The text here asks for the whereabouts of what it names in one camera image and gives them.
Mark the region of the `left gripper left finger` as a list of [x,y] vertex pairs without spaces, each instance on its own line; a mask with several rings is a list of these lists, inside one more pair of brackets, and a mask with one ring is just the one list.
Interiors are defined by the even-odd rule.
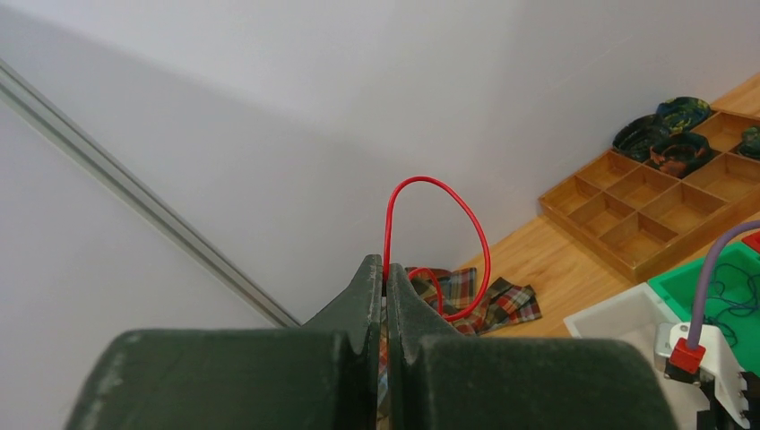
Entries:
[[69,429],[370,429],[382,263],[297,328],[127,331],[84,382]]

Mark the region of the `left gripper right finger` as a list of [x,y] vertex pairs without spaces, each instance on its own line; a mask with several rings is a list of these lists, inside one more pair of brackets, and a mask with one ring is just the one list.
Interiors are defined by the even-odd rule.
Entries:
[[673,429],[652,367],[620,340],[465,336],[392,264],[393,429]]

